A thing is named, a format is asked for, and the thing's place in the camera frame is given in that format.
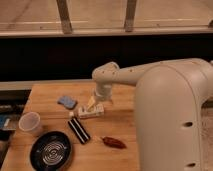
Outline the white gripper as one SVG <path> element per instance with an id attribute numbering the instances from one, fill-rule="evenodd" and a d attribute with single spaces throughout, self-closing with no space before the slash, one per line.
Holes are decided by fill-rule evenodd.
<path id="1" fill-rule="evenodd" d="M 97 84 L 94 90 L 94 96 L 91 96 L 86 107 L 90 110 L 97 102 L 110 101 L 112 96 L 112 86 L 109 84 Z"/>

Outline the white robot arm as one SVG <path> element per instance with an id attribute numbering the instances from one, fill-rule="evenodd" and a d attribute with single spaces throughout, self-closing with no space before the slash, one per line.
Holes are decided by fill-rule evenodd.
<path id="1" fill-rule="evenodd" d="M 140 171 L 204 171 L 201 107 L 213 96 L 213 65 L 166 60 L 92 72 L 93 101 L 108 101 L 114 84 L 131 85 Z"/>

